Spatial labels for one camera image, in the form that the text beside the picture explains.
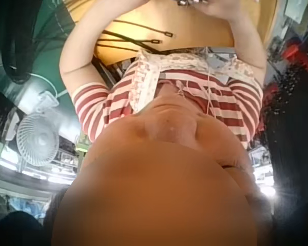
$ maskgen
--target black object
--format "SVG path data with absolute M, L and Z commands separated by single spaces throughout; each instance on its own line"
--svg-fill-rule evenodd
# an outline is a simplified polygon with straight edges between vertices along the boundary
M 9 2 L 1 54 L 5 72 L 17 84 L 23 84 L 30 78 L 35 52 L 32 40 L 34 26 L 42 1 Z
M 0 245 L 45 246 L 50 241 L 35 218 L 24 212 L 13 212 L 0 221 Z
M 308 245 L 308 73 L 290 66 L 266 116 L 274 168 L 276 245 Z

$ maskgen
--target person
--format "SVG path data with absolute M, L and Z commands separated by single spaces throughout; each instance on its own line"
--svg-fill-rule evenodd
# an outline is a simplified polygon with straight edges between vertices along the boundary
M 259 34 L 240 0 L 195 4 L 229 22 L 237 58 L 213 68 L 201 55 L 140 51 L 109 90 L 93 48 L 147 2 L 95 1 L 64 45 L 61 77 L 93 144 L 59 205 L 53 245 L 265 245 L 271 207 L 246 151 L 266 71 Z

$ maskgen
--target white fan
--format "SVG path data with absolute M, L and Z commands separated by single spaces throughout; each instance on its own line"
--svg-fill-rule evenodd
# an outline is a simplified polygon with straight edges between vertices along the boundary
M 17 147 L 23 159 L 37 167 L 54 160 L 59 148 L 59 134 L 43 113 L 26 116 L 17 130 Z

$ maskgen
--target red object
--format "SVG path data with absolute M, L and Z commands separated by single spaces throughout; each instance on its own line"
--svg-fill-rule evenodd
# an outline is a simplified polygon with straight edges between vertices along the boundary
M 262 99 L 262 108 L 264 109 L 271 100 L 274 95 L 279 91 L 278 84 L 276 82 L 269 84 L 263 91 L 263 99 Z M 265 130 L 264 118 L 262 112 L 259 117 L 259 124 L 256 130 L 256 134 Z
M 299 49 L 299 45 L 290 45 L 282 54 L 282 57 L 288 60 L 291 64 L 301 64 L 306 67 L 308 72 L 308 55 Z

